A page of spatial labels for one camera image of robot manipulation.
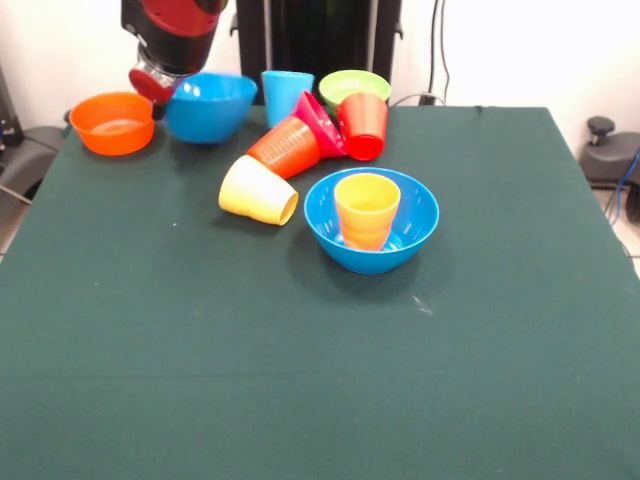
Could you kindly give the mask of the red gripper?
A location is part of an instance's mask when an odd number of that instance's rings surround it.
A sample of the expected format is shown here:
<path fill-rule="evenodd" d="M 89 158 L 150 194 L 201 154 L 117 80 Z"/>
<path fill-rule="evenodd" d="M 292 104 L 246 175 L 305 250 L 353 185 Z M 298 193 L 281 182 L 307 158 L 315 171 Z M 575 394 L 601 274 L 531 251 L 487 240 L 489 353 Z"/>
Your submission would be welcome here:
<path fill-rule="evenodd" d="M 152 119 L 162 121 L 171 100 L 185 76 L 164 72 L 155 65 L 139 60 L 129 72 L 129 80 L 136 91 L 152 103 Z"/>

